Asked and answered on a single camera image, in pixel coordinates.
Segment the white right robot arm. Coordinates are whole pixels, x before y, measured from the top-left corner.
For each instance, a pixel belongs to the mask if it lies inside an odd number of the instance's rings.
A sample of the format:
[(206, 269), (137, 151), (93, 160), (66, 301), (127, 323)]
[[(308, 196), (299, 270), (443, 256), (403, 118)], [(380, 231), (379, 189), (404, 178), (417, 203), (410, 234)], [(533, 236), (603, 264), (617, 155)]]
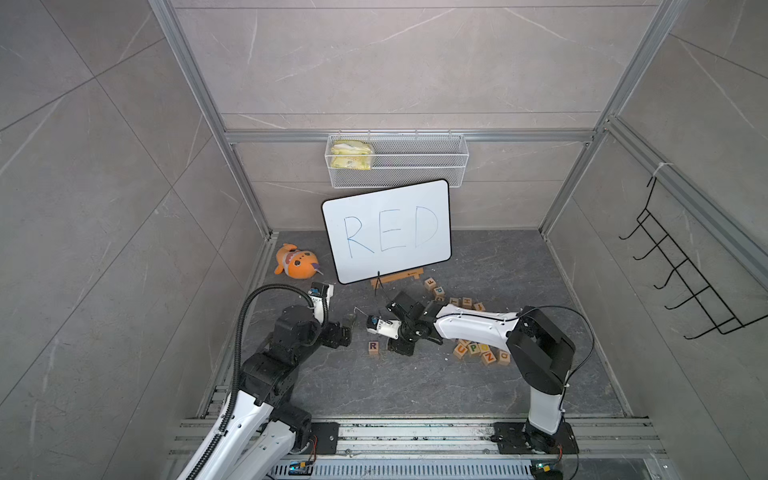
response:
[(387, 349), (405, 356), (420, 340), (441, 345), (455, 340), (467, 348), (486, 345), (496, 357), (515, 363), (530, 388), (523, 422), (497, 422), (491, 440), (501, 454), (575, 455), (579, 447), (564, 419), (564, 394), (572, 373), (575, 344), (538, 307), (493, 313), (432, 301), (424, 306), (401, 292), (387, 305), (391, 319), (370, 316), (367, 330), (387, 339)]

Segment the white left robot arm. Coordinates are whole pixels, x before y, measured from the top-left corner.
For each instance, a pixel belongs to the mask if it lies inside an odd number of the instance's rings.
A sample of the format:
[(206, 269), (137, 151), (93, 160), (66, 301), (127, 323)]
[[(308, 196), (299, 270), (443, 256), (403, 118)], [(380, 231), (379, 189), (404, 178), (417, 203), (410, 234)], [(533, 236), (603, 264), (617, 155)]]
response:
[(256, 353), (235, 358), (222, 412), (180, 479), (266, 479), (286, 455), (315, 447), (312, 415), (290, 398), (301, 363), (321, 346), (349, 344), (349, 329), (328, 313), (326, 300), (288, 307)]

